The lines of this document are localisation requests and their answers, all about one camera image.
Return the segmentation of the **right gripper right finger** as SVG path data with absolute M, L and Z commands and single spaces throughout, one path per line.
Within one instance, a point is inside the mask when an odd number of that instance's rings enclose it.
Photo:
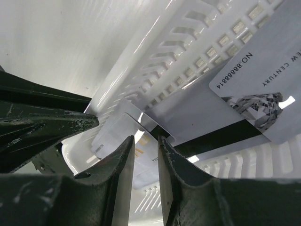
M 199 169 L 158 138 L 158 170 L 166 226 L 298 226 L 298 179 L 223 179 Z

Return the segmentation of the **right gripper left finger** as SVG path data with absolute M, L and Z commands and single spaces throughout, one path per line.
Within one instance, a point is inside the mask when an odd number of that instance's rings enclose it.
M 74 177 L 2 174 L 3 226 L 126 226 L 133 163 L 129 140 Z

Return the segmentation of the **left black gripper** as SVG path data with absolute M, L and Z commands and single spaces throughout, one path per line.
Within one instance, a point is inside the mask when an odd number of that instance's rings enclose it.
M 12 173 L 41 152 L 99 125 L 90 98 L 0 72 L 0 171 Z

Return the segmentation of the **white plastic basket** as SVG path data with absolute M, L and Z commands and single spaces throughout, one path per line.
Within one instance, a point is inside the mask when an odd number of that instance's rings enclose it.
M 63 157 L 71 171 L 79 174 L 101 160 L 91 151 L 92 142 L 122 114 L 143 126 L 148 121 L 144 110 L 227 64 L 283 2 L 173 1 L 165 19 L 158 19 L 145 36 L 136 35 L 139 47 L 128 45 L 88 105 L 86 112 L 98 117 L 98 127 L 64 141 Z M 216 178 L 301 180 L 301 134 L 282 144 L 269 140 L 236 151 L 184 152 L 170 145 Z M 132 187 L 130 204 L 127 226 L 164 226 L 159 181 L 138 190 Z

